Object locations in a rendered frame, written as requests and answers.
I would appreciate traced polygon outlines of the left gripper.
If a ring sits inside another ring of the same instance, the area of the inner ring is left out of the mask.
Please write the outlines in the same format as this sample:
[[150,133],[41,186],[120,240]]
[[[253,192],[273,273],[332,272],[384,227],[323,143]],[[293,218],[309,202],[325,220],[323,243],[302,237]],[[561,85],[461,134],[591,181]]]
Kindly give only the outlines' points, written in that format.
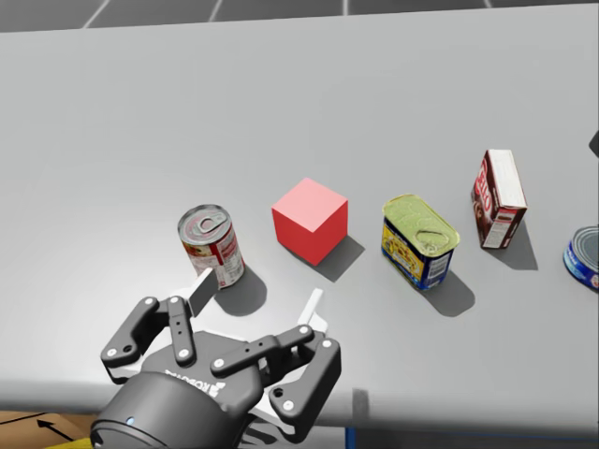
[[[342,372],[340,343],[316,312],[324,291],[313,290],[295,327],[249,342],[192,332],[216,293],[207,268],[190,294],[145,297],[127,315],[101,353],[121,388],[92,425],[93,449],[237,449],[256,419],[289,442],[306,439]],[[117,373],[165,328],[169,346],[138,373]]]

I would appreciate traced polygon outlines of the pink cube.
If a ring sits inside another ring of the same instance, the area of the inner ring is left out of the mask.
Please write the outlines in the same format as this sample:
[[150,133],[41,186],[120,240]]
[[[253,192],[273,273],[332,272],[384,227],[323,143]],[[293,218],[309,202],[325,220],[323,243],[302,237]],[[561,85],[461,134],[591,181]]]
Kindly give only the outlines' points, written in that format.
[[277,240],[312,266],[347,236],[348,199],[304,178],[271,207]]

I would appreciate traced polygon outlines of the red and white carton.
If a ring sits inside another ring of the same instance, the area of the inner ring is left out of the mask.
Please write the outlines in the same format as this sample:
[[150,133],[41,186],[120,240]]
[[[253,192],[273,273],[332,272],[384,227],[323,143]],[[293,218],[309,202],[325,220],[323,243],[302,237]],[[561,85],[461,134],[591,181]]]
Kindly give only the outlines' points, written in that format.
[[506,249],[528,209],[511,150],[486,150],[471,200],[480,246]]

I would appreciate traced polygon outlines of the blue flat can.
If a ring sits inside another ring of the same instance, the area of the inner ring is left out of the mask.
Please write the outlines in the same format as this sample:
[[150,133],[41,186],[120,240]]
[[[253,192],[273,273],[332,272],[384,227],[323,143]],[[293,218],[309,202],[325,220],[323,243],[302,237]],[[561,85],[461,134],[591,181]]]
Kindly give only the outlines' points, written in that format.
[[565,247],[562,259],[575,279],[599,292],[599,224],[578,229]]

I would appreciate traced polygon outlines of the red and white can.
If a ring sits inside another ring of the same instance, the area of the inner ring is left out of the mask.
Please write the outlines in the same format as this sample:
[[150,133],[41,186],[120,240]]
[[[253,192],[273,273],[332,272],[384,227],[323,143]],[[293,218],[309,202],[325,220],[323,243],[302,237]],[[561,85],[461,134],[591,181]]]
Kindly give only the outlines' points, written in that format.
[[178,234],[197,275],[212,268],[220,289],[232,286],[243,275],[240,246],[223,207],[203,204],[190,209],[178,222]]

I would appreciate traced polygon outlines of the green and blue rectangular can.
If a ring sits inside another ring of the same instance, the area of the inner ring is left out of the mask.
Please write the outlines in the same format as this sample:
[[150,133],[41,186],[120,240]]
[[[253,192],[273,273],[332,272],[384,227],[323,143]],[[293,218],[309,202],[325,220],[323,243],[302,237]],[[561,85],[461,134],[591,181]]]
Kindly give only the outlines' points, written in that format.
[[382,212],[383,255],[416,289],[440,284],[460,243],[458,231],[417,195],[390,199]]

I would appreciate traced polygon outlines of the brown box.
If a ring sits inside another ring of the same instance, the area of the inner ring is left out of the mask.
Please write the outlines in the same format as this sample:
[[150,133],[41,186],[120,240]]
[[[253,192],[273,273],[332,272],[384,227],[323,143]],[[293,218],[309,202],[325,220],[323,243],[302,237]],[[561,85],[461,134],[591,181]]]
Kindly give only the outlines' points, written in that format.
[[93,414],[0,411],[0,449],[85,449]]

